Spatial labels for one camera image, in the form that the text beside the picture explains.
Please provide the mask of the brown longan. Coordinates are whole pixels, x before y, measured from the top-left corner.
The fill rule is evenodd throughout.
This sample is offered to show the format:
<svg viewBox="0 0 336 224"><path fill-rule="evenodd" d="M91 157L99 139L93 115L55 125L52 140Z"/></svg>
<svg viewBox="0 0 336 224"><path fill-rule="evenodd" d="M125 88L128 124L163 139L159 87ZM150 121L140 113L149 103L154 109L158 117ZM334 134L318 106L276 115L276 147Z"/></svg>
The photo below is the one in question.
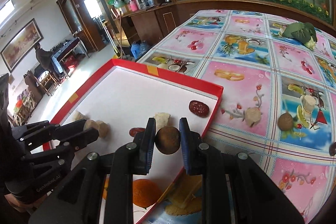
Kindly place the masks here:
<svg viewBox="0 0 336 224"><path fill-rule="evenodd" d="M155 135L155 145L165 155L176 153L181 145L179 130L173 126L165 126L159 129Z"/></svg>
<svg viewBox="0 0 336 224"><path fill-rule="evenodd" d="M293 117L288 112L285 112L279 116L277 125L281 131L289 131L294 125Z"/></svg>

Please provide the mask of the beige biscuit piece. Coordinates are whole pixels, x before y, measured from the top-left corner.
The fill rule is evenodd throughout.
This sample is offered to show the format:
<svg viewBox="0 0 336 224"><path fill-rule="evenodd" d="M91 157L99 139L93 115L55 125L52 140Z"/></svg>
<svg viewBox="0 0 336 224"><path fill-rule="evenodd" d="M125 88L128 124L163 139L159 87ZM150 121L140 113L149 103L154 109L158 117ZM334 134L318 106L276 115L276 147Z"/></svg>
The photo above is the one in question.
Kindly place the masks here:
<svg viewBox="0 0 336 224"><path fill-rule="evenodd" d="M158 131L165 126L168 126L170 114L169 113L156 113L154 116L154 119L155 119L155 124L156 124L156 131Z"/></svg>

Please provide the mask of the red date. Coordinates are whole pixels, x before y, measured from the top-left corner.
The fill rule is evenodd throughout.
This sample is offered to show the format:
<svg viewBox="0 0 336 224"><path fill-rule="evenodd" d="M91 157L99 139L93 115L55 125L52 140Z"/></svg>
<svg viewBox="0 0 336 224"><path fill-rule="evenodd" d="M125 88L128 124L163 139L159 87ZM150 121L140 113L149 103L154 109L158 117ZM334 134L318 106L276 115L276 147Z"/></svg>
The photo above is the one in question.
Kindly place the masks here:
<svg viewBox="0 0 336 224"><path fill-rule="evenodd" d="M206 118L210 113L210 108L205 103L196 100L190 101L189 110L201 118Z"/></svg>
<svg viewBox="0 0 336 224"><path fill-rule="evenodd" d="M129 130L129 135L131 137L135 137L135 135L137 135L139 132L144 132L145 131L145 128L142 128L142 127L134 127L134 128L131 128Z"/></svg>

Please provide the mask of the beige biscuit in tray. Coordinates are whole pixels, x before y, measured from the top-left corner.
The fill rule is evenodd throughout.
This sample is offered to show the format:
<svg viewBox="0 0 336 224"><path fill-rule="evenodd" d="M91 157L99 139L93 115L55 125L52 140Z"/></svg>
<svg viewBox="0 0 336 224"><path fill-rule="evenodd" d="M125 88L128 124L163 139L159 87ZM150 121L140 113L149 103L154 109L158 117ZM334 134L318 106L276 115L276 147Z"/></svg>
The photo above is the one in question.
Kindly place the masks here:
<svg viewBox="0 0 336 224"><path fill-rule="evenodd" d="M109 134L109 132L110 132L109 125L106 124L103 121L96 121L96 123L98 125L99 137L100 138L105 138Z"/></svg>

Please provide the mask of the red white box tray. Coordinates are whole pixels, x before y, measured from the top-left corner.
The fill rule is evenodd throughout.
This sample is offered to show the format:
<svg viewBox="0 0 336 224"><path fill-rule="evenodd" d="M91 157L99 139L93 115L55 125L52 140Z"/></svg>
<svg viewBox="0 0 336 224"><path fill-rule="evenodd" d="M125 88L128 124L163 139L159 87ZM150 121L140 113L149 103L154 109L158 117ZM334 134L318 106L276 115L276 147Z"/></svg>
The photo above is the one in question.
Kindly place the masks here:
<svg viewBox="0 0 336 224"><path fill-rule="evenodd" d="M87 153L106 155L132 138L129 130L145 127L156 113L169 113L169 124L179 126L187 118L190 129L204 135L222 100L223 87L204 80L131 61L110 59L100 67L52 118L51 123L70 123L78 111L109 125L110 133L76 153L76 165ZM192 100L210 108L206 118L189 110Z"/></svg>

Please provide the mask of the orange kumquat in tray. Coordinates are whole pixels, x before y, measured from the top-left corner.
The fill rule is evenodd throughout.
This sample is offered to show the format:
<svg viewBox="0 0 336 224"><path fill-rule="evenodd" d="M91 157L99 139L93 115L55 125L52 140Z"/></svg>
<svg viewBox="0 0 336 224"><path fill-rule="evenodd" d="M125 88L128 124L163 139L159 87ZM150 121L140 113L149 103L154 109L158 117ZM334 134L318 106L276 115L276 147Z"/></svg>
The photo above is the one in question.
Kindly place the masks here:
<svg viewBox="0 0 336 224"><path fill-rule="evenodd" d="M138 207L146 209L154 205L162 194L159 186L151 180L142 178L133 182L133 203Z"/></svg>

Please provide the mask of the person in background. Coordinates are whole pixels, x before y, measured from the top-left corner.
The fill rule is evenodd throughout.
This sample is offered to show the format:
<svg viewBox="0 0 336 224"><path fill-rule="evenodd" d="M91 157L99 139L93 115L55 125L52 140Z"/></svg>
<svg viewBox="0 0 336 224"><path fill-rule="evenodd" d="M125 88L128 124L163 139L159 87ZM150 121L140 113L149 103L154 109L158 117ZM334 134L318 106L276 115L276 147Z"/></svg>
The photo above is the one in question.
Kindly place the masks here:
<svg viewBox="0 0 336 224"><path fill-rule="evenodd" d="M39 43L34 44L34 49L37 61L40 63L41 67L50 73L55 74L56 72L51 59L52 52L43 50Z"/></svg>

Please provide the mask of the blue water jug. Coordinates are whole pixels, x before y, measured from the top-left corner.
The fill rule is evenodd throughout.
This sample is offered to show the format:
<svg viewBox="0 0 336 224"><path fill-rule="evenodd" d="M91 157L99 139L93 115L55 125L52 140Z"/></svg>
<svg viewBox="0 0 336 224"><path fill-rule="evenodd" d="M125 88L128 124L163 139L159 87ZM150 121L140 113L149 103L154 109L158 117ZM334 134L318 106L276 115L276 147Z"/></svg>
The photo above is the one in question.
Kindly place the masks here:
<svg viewBox="0 0 336 224"><path fill-rule="evenodd" d="M151 46L146 41L138 40L131 44L131 53L135 59L143 56L148 50L150 50Z"/></svg>

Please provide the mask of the framed landscape painting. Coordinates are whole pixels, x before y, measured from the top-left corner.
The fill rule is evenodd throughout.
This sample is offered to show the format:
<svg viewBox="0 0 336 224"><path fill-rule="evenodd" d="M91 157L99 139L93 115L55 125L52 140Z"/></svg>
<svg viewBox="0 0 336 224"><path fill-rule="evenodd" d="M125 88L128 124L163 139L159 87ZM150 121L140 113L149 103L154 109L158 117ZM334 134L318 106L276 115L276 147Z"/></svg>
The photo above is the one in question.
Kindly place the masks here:
<svg viewBox="0 0 336 224"><path fill-rule="evenodd" d="M12 72L36 43L43 39L43 35L36 23L31 19L3 48L1 57Z"/></svg>

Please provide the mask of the brown longan on cloth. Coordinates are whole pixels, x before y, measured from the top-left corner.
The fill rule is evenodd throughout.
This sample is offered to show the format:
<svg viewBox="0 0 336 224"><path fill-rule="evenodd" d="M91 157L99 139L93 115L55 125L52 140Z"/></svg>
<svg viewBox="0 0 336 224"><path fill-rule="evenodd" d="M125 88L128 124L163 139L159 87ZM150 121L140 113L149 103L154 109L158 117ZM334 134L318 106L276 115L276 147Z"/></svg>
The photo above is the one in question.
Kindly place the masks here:
<svg viewBox="0 0 336 224"><path fill-rule="evenodd" d="M293 117L288 112L285 112L279 116L277 125L281 131L289 131L294 125Z"/></svg>

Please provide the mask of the colourful fruit print tablecloth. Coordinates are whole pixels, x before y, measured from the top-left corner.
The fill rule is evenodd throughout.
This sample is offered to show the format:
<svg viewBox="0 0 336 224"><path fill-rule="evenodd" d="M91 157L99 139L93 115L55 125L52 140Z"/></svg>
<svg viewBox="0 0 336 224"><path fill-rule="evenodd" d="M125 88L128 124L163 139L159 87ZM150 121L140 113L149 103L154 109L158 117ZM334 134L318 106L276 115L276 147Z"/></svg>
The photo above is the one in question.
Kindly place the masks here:
<svg viewBox="0 0 336 224"><path fill-rule="evenodd" d="M311 51L282 37L293 19L259 12L201 10L140 62L223 87L206 140L250 154L309 223L335 187L335 37L317 30ZM249 127L248 108L261 111ZM281 131L288 112L293 128Z"/></svg>

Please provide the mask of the dark wooden cabinet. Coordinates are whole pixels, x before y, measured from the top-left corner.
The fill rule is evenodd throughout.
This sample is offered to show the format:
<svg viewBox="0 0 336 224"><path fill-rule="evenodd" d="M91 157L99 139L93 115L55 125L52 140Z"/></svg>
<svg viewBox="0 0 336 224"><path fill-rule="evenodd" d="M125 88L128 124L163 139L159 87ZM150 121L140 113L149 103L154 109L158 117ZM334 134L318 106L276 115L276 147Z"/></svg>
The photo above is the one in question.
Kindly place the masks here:
<svg viewBox="0 0 336 224"><path fill-rule="evenodd" d="M129 38L138 36L151 43L158 42L174 27L198 10L227 8L231 10L251 10L289 17L302 22L310 22L316 28L335 35L335 0L333 22L328 24L307 12L279 3L259 0L136 0L137 11L131 11L129 0L99 0L108 26L122 28Z"/></svg>

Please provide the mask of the pink bottle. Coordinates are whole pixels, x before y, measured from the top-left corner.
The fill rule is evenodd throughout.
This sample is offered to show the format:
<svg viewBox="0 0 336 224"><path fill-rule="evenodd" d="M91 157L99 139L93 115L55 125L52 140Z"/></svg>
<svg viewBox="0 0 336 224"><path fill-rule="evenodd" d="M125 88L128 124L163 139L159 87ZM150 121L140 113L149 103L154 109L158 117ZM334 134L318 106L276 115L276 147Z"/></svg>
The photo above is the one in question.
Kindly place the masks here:
<svg viewBox="0 0 336 224"><path fill-rule="evenodd" d="M129 0L129 6L131 11L137 11L138 10L138 5L136 0Z"/></svg>

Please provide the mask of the dark date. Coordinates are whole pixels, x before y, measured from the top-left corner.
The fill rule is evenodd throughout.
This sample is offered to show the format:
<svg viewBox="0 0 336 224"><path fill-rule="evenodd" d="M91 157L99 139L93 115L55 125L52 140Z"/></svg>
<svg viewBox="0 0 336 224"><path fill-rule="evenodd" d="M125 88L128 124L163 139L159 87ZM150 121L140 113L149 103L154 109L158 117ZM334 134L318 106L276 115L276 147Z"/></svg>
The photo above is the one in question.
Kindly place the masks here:
<svg viewBox="0 0 336 224"><path fill-rule="evenodd" d="M329 147L329 155L335 156L336 155L336 142L330 145Z"/></svg>

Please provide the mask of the green leafy vegetable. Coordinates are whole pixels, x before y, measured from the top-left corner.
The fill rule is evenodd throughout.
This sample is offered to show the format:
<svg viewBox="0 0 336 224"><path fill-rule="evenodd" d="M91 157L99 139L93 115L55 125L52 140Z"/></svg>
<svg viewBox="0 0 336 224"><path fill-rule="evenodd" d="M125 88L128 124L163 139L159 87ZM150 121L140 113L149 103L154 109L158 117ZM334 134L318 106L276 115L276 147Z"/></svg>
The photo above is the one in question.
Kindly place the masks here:
<svg viewBox="0 0 336 224"><path fill-rule="evenodd" d="M311 51L315 50L318 41L316 30L314 26L309 22L291 23L284 28L281 35L285 38L297 40Z"/></svg>

